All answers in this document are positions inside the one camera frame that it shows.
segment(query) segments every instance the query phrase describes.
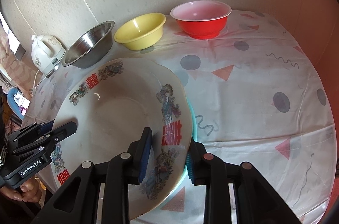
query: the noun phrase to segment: black mount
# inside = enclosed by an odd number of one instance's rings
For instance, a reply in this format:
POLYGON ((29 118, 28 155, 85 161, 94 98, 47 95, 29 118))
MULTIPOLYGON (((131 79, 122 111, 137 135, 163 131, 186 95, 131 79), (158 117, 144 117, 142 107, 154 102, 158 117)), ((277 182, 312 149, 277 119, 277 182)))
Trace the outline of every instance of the black mount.
MULTIPOLYGON (((128 152, 110 162, 94 165, 82 163, 52 196, 32 224, 96 223, 100 184, 105 184, 102 224, 129 224, 127 184, 139 185, 140 162, 145 139, 151 137, 144 129, 140 141, 133 142, 128 152)), ((300 224, 291 209, 250 163, 233 165, 207 153, 203 144, 193 139, 189 147, 187 167, 194 185, 206 185, 204 224, 231 224, 228 184, 236 197, 238 224, 300 224)))
POLYGON ((34 123, 8 137, 5 135, 0 167, 0 188, 7 185, 13 189, 31 178, 52 162, 51 153, 55 144, 71 136, 77 130, 74 122, 68 122, 52 130, 53 121, 34 123))
POLYGON ((129 223, 128 184, 140 185, 146 174, 152 131, 145 127, 141 139, 111 161, 83 162, 38 213, 32 224, 96 223, 100 184, 105 184, 102 224, 129 223))

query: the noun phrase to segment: kettle handle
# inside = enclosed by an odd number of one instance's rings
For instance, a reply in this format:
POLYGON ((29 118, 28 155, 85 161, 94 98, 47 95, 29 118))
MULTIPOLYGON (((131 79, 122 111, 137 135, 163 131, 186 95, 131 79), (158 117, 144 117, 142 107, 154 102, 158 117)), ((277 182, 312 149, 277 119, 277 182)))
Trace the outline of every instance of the kettle handle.
POLYGON ((43 41, 37 40, 37 44, 38 44, 38 47, 41 48, 45 52, 48 58, 52 57, 53 55, 52 51, 47 47, 46 44, 44 44, 43 41))

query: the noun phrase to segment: red chinese character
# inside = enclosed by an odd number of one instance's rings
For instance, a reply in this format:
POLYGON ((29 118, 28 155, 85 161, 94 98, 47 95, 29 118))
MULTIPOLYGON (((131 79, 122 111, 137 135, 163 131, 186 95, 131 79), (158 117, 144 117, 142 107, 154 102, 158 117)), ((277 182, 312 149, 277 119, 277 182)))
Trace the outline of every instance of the red chinese character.
POLYGON ((65 183, 68 177, 69 177, 69 172, 67 169, 65 169, 62 173, 58 174, 57 178, 58 178, 58 181, 60 182, 60 185, 65 183))
POLYGON ((86 83, 87 83, 89 89, 92 89, 93 87, 95 87, 99 83, 97 74, 93 73, 91 76, 89 76, 86 79, 86 83))
POLYGON ((162 146, 180 145, 181 123, 176 121, 165 125, 162 129, 162 146))

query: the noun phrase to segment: red plastic bowl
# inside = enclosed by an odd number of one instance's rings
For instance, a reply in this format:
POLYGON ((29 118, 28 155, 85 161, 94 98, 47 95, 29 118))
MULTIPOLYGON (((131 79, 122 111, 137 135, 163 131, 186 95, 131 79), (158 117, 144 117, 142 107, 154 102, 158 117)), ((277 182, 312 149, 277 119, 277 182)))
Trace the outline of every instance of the red plastic bowl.
POLYGON ((199 0, 175 7, 171 16, 190 37, 206 40, 219 35, 231 11, 231 7, 225 3, 199 0))

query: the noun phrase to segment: white kettle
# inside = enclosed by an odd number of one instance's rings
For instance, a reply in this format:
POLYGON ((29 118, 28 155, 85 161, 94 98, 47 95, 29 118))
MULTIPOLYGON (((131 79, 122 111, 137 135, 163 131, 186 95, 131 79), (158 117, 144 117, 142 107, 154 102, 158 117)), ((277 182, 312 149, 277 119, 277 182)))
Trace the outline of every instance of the white kettle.
POLYGON ((58 68, 66 50, 62 44, 53 36, 40 35, 32 36, 32 60, 35 66, 46 77, 52 75, 53 71, 58 68))

